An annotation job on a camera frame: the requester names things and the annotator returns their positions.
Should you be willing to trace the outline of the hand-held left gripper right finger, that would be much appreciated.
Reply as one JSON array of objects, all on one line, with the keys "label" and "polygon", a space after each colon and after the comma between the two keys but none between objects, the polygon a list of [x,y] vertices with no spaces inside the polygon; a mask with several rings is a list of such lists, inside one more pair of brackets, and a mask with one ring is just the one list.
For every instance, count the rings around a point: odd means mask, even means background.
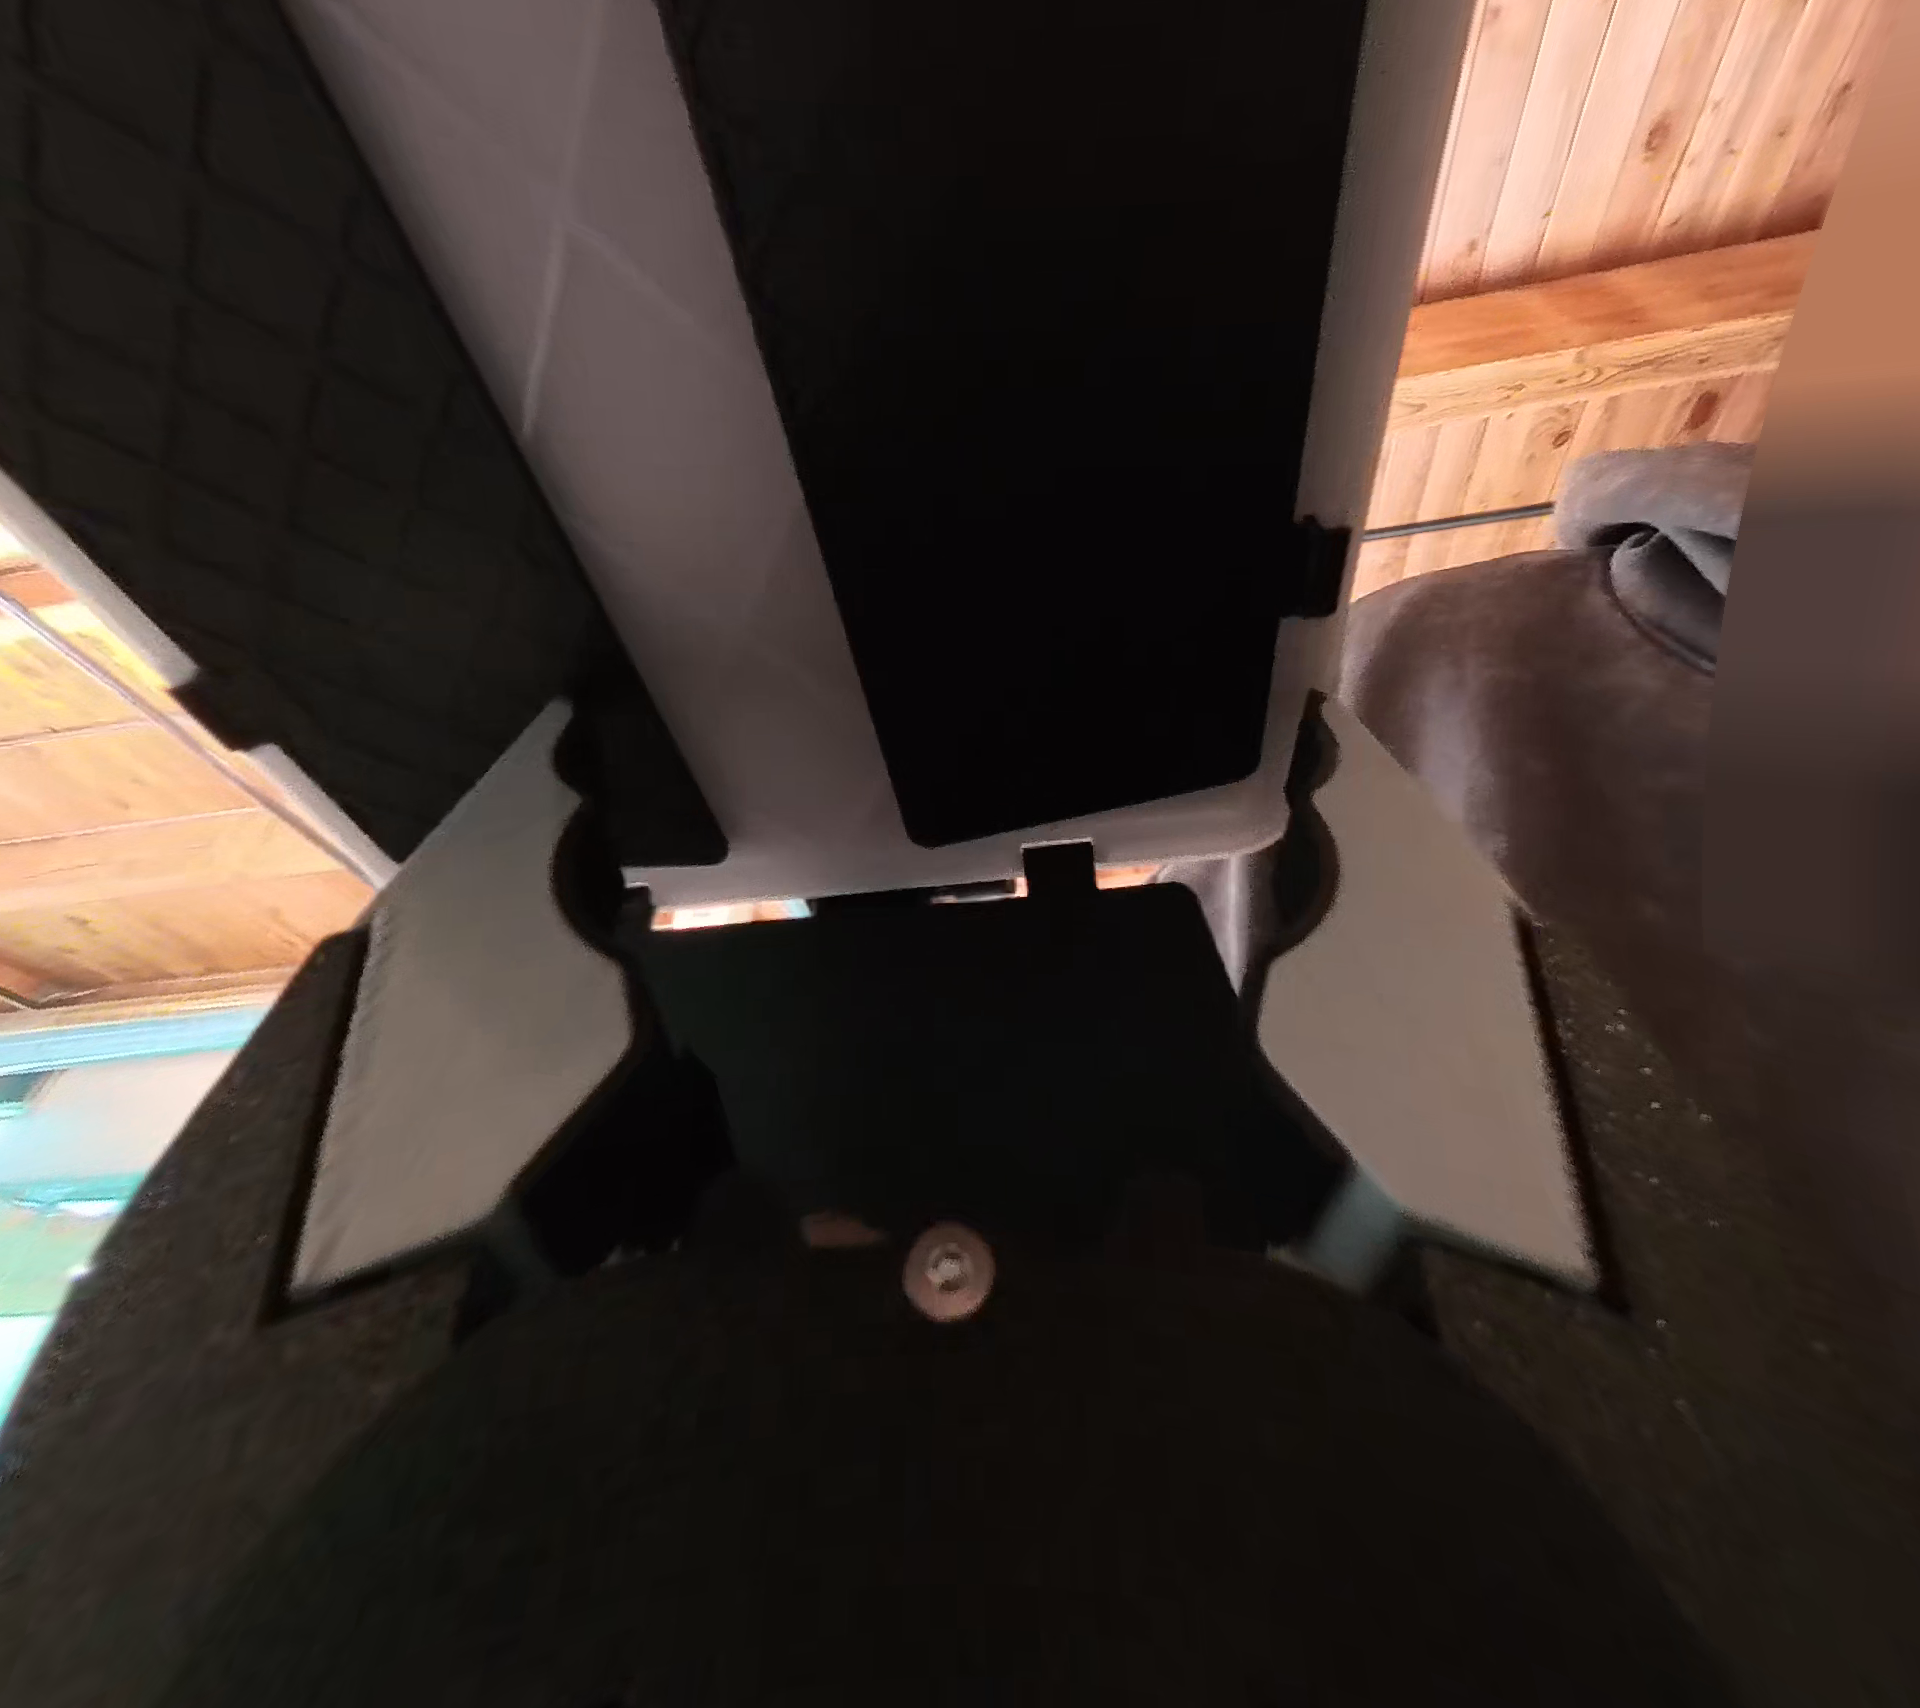
[{"label": "hand-held left gripper right finger", "polygon": [[1594,1292],[1594,1223],[1518,903],[1430,785],[1333,696],[1294,822],[1330,894],[1259,979],[1259,1039],[1350,1155],[1300,1263],[1355,1294],[1443,1247]]}]

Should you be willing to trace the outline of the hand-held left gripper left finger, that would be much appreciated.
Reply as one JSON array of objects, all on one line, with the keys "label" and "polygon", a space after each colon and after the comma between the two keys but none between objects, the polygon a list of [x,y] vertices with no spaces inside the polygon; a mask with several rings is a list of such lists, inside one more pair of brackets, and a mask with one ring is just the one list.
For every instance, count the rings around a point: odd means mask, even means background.
[{"label": "hand-held left gripper left finger", "polygon": [[482,1230],[632,1043],[627,972],[557,885],[567,719],[550,700],[373,899],[289,1294]]}]

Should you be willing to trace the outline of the black led light panel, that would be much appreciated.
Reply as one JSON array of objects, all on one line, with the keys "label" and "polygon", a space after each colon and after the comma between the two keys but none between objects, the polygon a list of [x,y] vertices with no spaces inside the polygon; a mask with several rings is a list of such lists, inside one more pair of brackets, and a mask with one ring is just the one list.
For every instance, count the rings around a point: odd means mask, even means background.
[{"label": "black led light panel", "polygon": [[1371,0],[6,0],[6,485],[387,885],[550,706],[632,1043],[456,1241],[1300,1239],[1287,822]]}]

